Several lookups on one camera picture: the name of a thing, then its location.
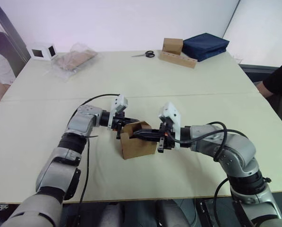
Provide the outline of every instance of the navy blue bag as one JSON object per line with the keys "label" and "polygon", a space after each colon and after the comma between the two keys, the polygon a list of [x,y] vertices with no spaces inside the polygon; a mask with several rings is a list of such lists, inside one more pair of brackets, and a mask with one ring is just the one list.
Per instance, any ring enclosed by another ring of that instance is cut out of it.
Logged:
{"label": "navy blue bag", "polygon": [[203,61],[226,51],[229,41],[214,35],[203,33],[183,42],[183,53],[190,58]]}

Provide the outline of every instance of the tabletop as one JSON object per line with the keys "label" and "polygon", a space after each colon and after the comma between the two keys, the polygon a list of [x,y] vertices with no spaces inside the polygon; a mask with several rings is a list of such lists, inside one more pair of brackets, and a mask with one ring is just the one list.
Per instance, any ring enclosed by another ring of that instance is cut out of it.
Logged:
{"label": "tabletop", "polygon": [[73,99],[121,91],[126,97],[257,93],[256,87],[229,55],[198,62],[194,69],[144,53],[101,52],[68,81],[51,72],[50,61],[26,64],[3,100]]}
{"label": "tabletop", "polygon": [[[91,104],[109,110],[111,98]],[[0,202],[19,203],[35,193],[36,178],[66,124],[84,99],[0,102]],[[181,113],[181,125],[221,121],[245,133],[256,146],[263,176],[273,192],[282,191],[282,122],[259,93],[130,97],[126,116],[158,128],[160,107],[171,101]],[[208,197],[226,177],[211,157],[187,148],[165,150],[124,160],[116,132],[95,128],[90,147],[90,175],[84,201]],[[75,196],[85,181],[86,151]],[[220,195],[229,195],[228,183]]]}

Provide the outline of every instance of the white cube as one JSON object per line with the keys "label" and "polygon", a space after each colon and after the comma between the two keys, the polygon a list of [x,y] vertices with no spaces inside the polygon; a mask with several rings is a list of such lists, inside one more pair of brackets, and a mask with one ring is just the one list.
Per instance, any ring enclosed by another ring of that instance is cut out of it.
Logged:
{"label": "white cube", "polygon": [[26,46],[32,59],[50,61],[57,56],[54,44],[32,43]]}

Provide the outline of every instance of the black sleeve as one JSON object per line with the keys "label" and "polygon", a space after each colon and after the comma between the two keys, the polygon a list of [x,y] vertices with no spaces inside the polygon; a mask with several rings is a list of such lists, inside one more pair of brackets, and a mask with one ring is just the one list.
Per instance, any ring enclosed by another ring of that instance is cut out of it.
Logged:
{"label": "black sleeve", "polygon": [[282,66],[263,80],[264,86],[274,94],[282,92]]}

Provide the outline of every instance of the clear plastic bag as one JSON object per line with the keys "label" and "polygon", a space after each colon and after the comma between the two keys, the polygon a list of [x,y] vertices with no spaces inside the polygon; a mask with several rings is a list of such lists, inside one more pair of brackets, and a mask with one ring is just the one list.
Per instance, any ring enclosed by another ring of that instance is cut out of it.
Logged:
{"label": "clear plastic bag", "polygon": [[91,59],[97,55],[85,44],[74,44],[69,53],[52,60],[52,73],[65,80],[91,64]]}

